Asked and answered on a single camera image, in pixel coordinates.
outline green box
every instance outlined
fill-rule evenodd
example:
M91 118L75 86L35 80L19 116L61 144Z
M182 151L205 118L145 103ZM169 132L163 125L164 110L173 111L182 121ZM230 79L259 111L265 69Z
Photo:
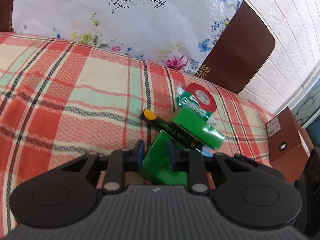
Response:
M208 125L205 120L188 108L180 109L173 116L172 122L215 150L220 148L225 138L222 133Z
M161 130L153 141L138 174L152 184L184 185L187 186L188 174L183 171L174 172L167 156L168 143L173 140L165 131ZM178 148L184 147L176 142Z

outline red tape roll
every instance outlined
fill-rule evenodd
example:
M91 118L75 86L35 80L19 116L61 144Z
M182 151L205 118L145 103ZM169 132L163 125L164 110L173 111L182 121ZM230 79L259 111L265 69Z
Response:
M190 94L194 95L202 109L211 113L217 110L217 103L210 92L203 86L196 83L189 84L186 89Z

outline white brick wall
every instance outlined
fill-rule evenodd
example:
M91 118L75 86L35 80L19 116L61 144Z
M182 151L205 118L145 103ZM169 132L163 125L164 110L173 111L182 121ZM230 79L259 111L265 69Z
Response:
M246 0L276 47L240 96L276 113L320 60L320 0Z

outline plaid blanket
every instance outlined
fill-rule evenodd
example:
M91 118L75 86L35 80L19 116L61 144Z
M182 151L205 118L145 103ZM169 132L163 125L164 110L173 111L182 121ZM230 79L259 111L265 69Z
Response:
M220 152L268 164L265 125L273 115L202 79L65 40L0 33L0 237L15 226L8 200L20 183L81 154L150 146L157 131L139 120L147 107L165 120L175 88L198 83L217 103ZM127 183L145 183L135 173Z

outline bed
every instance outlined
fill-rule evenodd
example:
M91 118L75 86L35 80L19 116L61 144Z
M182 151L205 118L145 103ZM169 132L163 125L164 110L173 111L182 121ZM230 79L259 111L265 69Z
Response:
M147 107L165 120L175 88L198 83L217 103L219 149L269 164L266 122L273 115L214 85L126 55L70 41L0 33L0 238L14 226L9 195L20 183L90 151L109 155L157 131L139 119ZM126 183L146 183L135 173Z

